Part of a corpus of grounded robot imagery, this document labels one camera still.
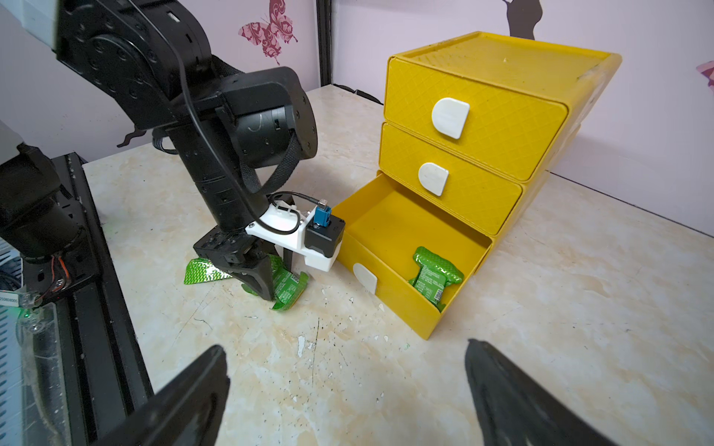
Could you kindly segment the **yellow bottom drawer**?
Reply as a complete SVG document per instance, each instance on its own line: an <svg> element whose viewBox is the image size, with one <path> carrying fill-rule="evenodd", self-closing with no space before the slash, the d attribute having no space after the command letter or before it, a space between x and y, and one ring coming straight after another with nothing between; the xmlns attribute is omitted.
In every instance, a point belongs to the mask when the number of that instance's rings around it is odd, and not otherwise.
<svg viewBox="0 0 714 446"><path fill-rule="evenodd" d="M418 277L416 250L430 250L470 278L493 246L488 236L382 173L338 204L334 215L346 222L338 261L350 272L368 271L371 284L362 282L364 288L424 339L466 284L446 287L442 308L435 307L409 284Z"/></svg>

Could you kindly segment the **green cookie packet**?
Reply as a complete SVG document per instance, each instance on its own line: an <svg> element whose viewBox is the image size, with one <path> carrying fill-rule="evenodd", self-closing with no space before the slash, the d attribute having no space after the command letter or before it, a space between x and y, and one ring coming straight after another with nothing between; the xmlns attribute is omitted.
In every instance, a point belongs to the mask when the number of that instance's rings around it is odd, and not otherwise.
<svg viewBox="0 0 714 446"><path fill-rule="evenodd" d="M419 271L416 278L408 281L409 284L437 310L443 311L446 307L443 302L444 290L451 285L461 284L464 274L452 262L424 246L416 249L413 260Z"/></svg>
<svg viewBox="0 0 714 446"><path fill-rule="evenodd" d="M185 285L205 284L226 279L232 279L232 275L217 268L206 258L194 258L186 266L183 283Z"/></svg>
<svg viewBox="0 0 714 446"><path fill-rule="evenodd" d="M284 267L284 262L280 256L269 254L271 261L271 276L273 277L274 311L288 311L298 301L306 290L310 276L306 272L299 273L299 276L290 272Z"/></svg>

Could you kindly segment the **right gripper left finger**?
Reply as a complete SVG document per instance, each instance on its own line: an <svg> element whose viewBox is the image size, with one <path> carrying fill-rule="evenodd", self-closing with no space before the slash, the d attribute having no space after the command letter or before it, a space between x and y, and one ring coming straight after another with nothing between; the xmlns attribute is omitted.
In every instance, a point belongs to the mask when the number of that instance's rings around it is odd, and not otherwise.
<svg viewBox="0 0 714 446"><path fill-rule="evenodd" d="M207 349L98 445L214 445L231 381L223 347Z"/></svg>

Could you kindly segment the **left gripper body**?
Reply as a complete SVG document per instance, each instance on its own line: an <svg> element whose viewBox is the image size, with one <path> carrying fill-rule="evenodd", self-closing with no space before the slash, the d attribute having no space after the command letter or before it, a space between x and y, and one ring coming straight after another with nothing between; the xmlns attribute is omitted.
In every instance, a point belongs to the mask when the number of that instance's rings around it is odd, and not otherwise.
<svg viewBox="0 0 714 446"><path fill-rule="evenodd" d="M278 256L278 252L272 243L246 232L228 233L215 227L193 249L200 258L210 260L262 299L275 301L271 256Z"/></svg>

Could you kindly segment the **yellow top drawer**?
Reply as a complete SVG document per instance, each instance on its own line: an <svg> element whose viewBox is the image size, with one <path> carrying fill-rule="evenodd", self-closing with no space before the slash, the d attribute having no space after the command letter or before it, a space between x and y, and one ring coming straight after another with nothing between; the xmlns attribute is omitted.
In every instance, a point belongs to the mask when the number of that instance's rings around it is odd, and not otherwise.
<svg viewBox="0 0 714 446"><path fill-rule="evenodd" d="M434 126L442 98L470 105L459 139ZM569 115L557 102L441 72L406 59L388 64L385 118L451 152L521 182L530 180Z"/></svg>

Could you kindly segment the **yellow three-drawer cabinet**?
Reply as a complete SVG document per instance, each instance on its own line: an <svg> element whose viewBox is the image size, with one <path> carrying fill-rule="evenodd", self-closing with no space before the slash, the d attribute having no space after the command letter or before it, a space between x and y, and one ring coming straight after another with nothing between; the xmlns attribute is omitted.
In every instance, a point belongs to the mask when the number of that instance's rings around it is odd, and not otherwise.
<svg viewBox="0 0 714 446"><path fill-rule="evenodd" d="M338 259L428 338L463 290L418 287L429 251L472 277L615 76L618 54L471 33L392 56L379 169L336 207Z"/></svg>

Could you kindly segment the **yellow drawer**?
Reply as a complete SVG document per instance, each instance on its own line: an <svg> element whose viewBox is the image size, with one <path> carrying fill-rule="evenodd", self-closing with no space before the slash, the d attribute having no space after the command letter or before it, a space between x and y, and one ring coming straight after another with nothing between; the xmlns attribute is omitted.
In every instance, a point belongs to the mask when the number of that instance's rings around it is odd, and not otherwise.
<svg viewBox="0 0 714 446"><path fill-rule="evenodd" d="M459 139L434 126L442 98L470 105ZM451 152L521 182L530 180L569 115L557 102L441 72L406 59L388 64L385 118Z"/></svg>
<svg viewBox="0 0 714 446"><path fill-rule="evenodd" d="M435 307L409 284L418 277L416 250L430 250L470 278L493 246L488 236L382 173L338 204L334 215L346 222L338 261L350 272L368 271L371 284L362 282L364 288L424 339L466 284L446 287L442 308Z"/></svg>
<svg viewBox="0 0 714 446"><path fill-rule="evenodd" d="M381 170L472 228L499 233L522 196L522 188L385 123Z"/></svg>

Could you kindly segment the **black base frame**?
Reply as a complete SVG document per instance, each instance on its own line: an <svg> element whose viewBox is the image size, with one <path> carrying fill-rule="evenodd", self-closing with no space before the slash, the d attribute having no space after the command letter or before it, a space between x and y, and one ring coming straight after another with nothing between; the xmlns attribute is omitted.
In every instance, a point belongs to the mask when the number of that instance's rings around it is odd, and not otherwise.
<svg viewBox="0 0 714 446"><path fill-rule="evenodd" d="M1 166L1 442L90 445L153 395L84 160L20 150Z"/></svg>

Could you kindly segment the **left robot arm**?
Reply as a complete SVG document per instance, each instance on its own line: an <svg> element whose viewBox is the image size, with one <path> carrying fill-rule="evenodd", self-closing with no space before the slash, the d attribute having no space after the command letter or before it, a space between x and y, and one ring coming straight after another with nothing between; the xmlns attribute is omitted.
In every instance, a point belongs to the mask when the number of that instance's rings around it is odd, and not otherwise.
<svg viewBox="0 0 714 446"><path fill-rule="evenodd" d="M216 221L221 246L197 253L259 297L275 298L266 243L271 197L318 149L298 75L241 72L211 52L177 1L7 1L57 60L113 98L135 128L168 137Z"/></svg>

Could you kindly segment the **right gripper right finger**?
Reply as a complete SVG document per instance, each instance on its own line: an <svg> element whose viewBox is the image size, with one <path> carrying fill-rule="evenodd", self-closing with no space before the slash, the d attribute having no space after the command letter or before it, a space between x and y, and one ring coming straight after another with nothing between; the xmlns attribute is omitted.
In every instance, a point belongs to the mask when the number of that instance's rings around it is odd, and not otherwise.
<svg viewBox="0 0 714 446"><path fill-rule="evenodd" d="M485 445L614 443L485 341L469 341L465 369Z"/></svg>

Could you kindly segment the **green cookie packet front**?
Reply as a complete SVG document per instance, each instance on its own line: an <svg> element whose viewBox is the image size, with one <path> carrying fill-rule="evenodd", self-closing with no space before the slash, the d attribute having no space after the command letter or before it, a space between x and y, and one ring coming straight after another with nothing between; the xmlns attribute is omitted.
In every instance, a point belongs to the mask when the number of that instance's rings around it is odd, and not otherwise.
<svg viewBox="0 0 714 446"><path fill-rule="evenodd" d="M461 284L464 274L452 262L424 246L416 249L413 260L419 271L416 278L408 281L409 284L437 310L443 311L446 307L443 302L444 290L451 285Z"/></svg>

